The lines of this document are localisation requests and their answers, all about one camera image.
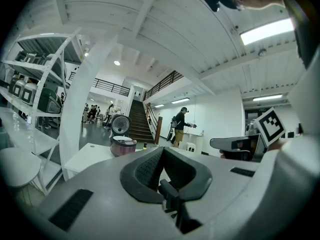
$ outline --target stair railing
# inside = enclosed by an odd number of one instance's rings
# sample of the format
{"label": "stair railing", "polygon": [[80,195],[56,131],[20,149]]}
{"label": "stair railing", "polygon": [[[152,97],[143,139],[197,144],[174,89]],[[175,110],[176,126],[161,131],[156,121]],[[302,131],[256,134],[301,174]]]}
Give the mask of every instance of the stair railing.
{"label": "stair railing", "polygon": [[159,144],[159,138],[160,138],[160,132],[161,132],[161,126],[162,126],[162,117],[159,116],[158,119],[156,118],[150,103],[146,104],[145,107],[146,107],[145,115],[147,117],[148,123],[149,125],[152,125],[155,130],[154,143]]}

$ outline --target khaki pants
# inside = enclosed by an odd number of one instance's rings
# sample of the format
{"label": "khaki pants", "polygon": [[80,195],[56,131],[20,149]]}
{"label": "khaki pants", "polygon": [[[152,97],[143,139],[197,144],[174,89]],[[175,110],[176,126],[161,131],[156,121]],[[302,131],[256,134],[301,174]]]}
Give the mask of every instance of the khaki pants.
{"label": "khaki pants", "polygon": [[179,142],[182,142],[182,139],[184,138],[184,130],[174,130],[175,133],[175,140],[173,143],[173,147],[177,148]]}

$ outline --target black railing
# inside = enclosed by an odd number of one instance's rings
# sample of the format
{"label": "black railing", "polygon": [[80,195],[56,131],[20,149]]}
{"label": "black railing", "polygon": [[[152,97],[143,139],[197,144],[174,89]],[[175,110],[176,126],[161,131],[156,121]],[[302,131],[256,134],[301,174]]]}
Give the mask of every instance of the black railing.
{"label": "black railing", "polygon": [[180,78],[183,78],[184,76],[177,71],[173,71],[172,73],[168,74],[164,79],[162,79],[160,82],[158,82],[154,87],[152,87],[151,90],[147,91],[144,94],[143,101],[150,98],[152,95],[155,95],[157,92],[161,91],[163,88],[166,88],[167,86],[171,85],[175,81],[179,80]]}
{"label": "black railing", "polygon": [[[69,77],[69,80],[73,80],[75,77],[75,72],[71,72],[71,75]],[[106,90],[112,93],[116,93],[116,94],[120,94],[123,96],[128,97],[130,89],[112,82],[108,82],[108,81],[104,81],[98,78],[95,78],[93,83],[92,83],[92,87],[96,87],[102,90]]]}

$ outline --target wooden post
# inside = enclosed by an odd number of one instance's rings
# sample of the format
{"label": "wooden post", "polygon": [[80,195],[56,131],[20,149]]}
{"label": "wooden post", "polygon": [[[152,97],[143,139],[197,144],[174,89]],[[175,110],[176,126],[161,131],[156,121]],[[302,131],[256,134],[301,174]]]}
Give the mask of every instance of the wooden post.
{"label": "wooden post", "polygon": [[159,144],[161,125],[162,125],[162,116],[159,116],[158,125],[156,126],[156,132],[155,132],[155,144]]}

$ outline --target recessed light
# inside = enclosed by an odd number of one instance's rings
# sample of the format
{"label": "recessed light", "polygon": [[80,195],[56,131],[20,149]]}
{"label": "recessed light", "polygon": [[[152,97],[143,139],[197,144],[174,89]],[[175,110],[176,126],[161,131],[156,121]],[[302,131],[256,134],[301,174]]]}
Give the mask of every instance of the recessed light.
{"label": "recessed light", "polygon": [[176,103],[180,103],[180,102],[186,102],[186,101],[188,101],[188,100],[190,100],[189,98],[183,98],[183,99],[179,99],[179,100],[176,100],[176,101],[173,101],[173,102],[171,102],[172,104],[176,104]]}
{"label": "recessed light", "polygon": [[294,26],[290,18],[275,21],[252,30],[240,34],[243,44],[246,46],[253,42],[259,41],[264,38],[272,37],[278,34],[293,31]]}
{"label": "recessed light", "polygon": [[280,99],[280,98],[282,98],[282,94],[273,95],[273,96],[265,96],[265,97],[254,98],[253,101],[254,101],[254,102],[258,102],[258,101],[265,101],[265,100],[272,100],[272,99]]}

